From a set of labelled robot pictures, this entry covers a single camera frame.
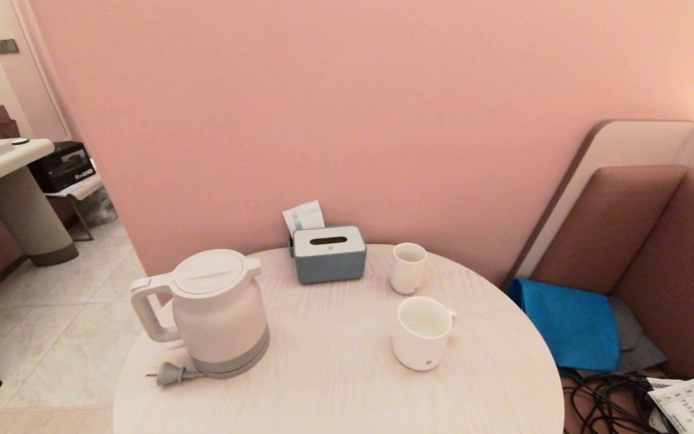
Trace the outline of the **beige sofa back panel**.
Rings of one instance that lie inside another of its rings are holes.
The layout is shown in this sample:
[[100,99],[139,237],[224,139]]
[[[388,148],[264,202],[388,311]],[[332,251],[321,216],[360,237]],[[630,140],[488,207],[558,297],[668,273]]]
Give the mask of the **beige sofa back panel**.
[[507,274],[528,278],[594,172],[603,167],[683,165],[694,168],[694,121],[606,120],[596,124],[562,176],[528,241]]

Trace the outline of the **small white stool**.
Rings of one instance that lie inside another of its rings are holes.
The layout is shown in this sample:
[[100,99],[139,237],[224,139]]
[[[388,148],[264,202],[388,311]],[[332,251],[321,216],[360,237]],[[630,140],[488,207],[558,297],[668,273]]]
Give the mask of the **small white stool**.
[[83,181],[80,181],[77,184],[73,184],[63,190],[59,190],[58,192],[43,193],[47,198],[59,198],[60,200],[67,200],[72,206],[72,209],[74,210],[75,215],[79,219],[80,225],[86,234],[85,238],[73,238],[72,240],[74,242],[88,242],[94,240],[93,234],[89,230],[89,226],[79,210],[79,203],[93,195],[93,193],[95,193],[97,190],[102,189],[102,187],[104,187],[104,182],[102,181],[100,174],[96,174],[83,179]]

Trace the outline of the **white paper packets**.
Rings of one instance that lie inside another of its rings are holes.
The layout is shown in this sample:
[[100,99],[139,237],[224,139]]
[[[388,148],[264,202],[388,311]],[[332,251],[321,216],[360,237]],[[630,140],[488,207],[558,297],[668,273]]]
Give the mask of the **white paper packets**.
[[295,206],[282,212],[290,236],[300,230],[325,228],[325,219],[318,200]]

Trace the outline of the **blue folded cloth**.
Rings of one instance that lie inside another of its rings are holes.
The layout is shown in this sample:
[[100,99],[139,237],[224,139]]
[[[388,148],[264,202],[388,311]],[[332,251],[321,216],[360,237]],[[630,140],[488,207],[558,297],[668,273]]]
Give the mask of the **blue folded cloth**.
[[562,368],[613,373],[619,366],[619,330],[604,295],[516,278],[508,296],[528,316]]

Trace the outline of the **white electric kettle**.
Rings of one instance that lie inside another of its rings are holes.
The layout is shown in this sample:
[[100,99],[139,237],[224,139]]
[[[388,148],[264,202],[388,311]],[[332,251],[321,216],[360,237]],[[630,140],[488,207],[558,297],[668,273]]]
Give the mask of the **white electric kettle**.
[[258,258],[207,250],[136,280],[131,305],[151,340],[180,340],[191,360],[225,362],[270,344],[260,274]]

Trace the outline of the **grey folded cloth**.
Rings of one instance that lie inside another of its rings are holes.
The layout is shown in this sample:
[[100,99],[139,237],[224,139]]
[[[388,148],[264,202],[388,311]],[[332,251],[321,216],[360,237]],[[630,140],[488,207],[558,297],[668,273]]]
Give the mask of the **grey folded cloth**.
[[642,373],[648,368],[666,363],[667,356],[648,337],[627,303],[615,296],[610,296],[608,302],[613,310],[619,335],[620,358],[616,371]]

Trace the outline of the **blue-grey tissue box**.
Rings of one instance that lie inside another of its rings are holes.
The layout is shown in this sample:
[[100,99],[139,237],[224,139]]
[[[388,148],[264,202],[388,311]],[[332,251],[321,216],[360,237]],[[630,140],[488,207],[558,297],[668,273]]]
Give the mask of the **blue-grey tissue box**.
[[356,280],[364,275],[368,248],[357,226],[298,230],[289,244],[300,284]]

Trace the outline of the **brown upholstered sofa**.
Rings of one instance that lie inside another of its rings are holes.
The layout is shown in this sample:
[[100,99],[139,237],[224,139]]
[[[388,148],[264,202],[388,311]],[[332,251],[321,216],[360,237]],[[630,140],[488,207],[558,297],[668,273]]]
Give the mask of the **brown upholstered sofa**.
[[619,297],[661,370],[694,377],[694,169],[595,171],[530,279]]

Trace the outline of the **white ribbed mug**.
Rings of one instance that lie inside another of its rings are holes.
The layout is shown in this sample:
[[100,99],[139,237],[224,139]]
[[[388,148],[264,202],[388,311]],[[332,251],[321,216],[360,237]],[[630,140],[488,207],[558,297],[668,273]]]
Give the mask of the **white ribbed mug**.
[[393,319],[392,349],[396,359],[414,371],[440,365],[457,313],[429,297],[410,297],[398,305]]

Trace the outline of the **grey power plug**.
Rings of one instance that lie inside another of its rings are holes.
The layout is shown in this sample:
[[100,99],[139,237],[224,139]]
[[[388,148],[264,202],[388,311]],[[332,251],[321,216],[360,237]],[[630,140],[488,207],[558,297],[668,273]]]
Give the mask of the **grey power plug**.
[[200,379],[200,377],[205,377],[205,374],[197,370],[190,370],[187,367],[176,366],[170,362],[163,362],[156,373],[146,374],[146,377],[153,377],[157,387],[165,388],[185,381]]

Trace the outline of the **grey round kettle base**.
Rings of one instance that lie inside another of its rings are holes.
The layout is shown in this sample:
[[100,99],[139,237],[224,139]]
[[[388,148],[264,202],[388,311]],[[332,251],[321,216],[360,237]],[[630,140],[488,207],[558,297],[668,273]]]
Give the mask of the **grey round kettle base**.
[[226,360],[225,362],[202,362],[193,358],[193,365],[199,373],[206,374],[212,379],[228,379],[229,377],[239,376],[259,363],[267,352],[267,348],[258,351],[249,351],[242,356]]

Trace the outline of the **clear plastic bag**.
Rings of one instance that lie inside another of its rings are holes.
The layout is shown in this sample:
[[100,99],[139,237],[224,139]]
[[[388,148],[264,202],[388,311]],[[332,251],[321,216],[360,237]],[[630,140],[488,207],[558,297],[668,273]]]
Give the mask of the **clear plastic bag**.
[[93,194],[79,203],[80,214],[89,227],[110,224],[118,218],[118,213],[105,187],[100,187]]

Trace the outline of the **white handleless cup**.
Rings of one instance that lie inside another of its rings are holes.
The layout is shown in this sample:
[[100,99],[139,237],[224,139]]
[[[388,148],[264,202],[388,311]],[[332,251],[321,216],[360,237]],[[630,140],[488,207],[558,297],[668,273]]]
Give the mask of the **white handleless cup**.
[[411,242],[403,242],[393,248],[393,266],[389,282],[396,293],[416,293],[424,280],[427,258],[427,250]]

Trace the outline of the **black box appliance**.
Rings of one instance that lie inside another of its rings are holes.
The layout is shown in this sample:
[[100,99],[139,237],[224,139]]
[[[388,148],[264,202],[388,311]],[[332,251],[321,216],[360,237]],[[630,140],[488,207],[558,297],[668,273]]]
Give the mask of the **black box appliance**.
[[42,192],[60,192],[96,173],[84,143],[57,141],[54,146],[55,151],[48,156],[28,164]]

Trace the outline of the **white pedestal counter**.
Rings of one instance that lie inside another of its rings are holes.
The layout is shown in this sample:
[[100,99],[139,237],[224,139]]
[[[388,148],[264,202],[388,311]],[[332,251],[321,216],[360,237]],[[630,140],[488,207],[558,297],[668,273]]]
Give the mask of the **white pedestal counter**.
[[0,139],[0,219],[38,267],[67,263],[79,256],[75,242],[28,169],[28,164],[54,150],[48,139],[30,139],[24,145]]

